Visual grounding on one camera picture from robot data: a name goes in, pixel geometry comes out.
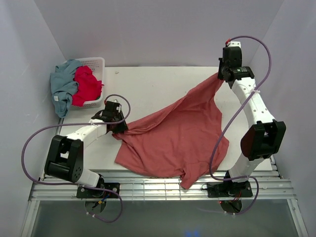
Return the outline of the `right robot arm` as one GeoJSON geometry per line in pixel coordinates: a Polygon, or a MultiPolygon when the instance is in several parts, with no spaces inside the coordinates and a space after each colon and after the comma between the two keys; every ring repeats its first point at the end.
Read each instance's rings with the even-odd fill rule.
{"type": "Polygon", "coordinates": [[[269,112],[256,87],[253,71],[242,66],[238,42],[225,46],[219,61],[218,78],[227,82],[237,96],[248,123],[248,131],[240,141],[241,154],[223,183],[224,193],[235,196],[241,190],[240,183],[247,182],[258,165],[279,151],[286,125],[269,112]]]}

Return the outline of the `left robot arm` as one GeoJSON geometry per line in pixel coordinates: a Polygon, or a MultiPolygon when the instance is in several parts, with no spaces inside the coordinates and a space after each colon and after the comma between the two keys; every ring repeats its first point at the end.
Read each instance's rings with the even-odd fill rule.
{"type": "Polygon", "coordinates": [[[44,167],[45,174],[83,185],[93,197],[100,197],[105,186],[99,174],[84,168],[84,150],[110,131],[127,131],[128,127],[123,119],[121,104],[117,100],[106,101],[104,109],[98,111],[88,125],[66,136],[54,136],[44,167]]]}

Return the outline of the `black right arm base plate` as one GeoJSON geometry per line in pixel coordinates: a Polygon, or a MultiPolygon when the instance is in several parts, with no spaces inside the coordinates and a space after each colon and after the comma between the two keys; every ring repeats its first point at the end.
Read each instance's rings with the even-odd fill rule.
{"type": "Polygon", "coordinates": [[[202,185],[201,190],[207,191],[209,198],[251,198],[253,192],[248,181],[237,183],[232,181],[207,182],[202,185]]]}

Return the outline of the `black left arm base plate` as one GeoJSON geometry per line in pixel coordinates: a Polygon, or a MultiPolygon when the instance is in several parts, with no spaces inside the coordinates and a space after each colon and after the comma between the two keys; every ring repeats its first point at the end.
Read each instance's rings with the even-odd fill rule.
{"type": "Polygon", "coordinates": [[[84,186],[79,186],[77,189],[76,198],[117,198],[119,194],[120,183],[104,183],[99,186],[101,190],[89,189],[84,186]]]}

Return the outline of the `salmon pink t-shirt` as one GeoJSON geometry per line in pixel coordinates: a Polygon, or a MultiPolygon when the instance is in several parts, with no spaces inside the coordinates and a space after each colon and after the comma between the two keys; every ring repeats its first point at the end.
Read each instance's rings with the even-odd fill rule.
{"type": "Polygon", "coordinates": [[[173,104],[128,124],[115,163],[137,174],[181,179],[189,189],[200,176],[215,172],[229,141],[220,138],[222,113],[214,97],[222,85],[214,74],[173,104]]]}

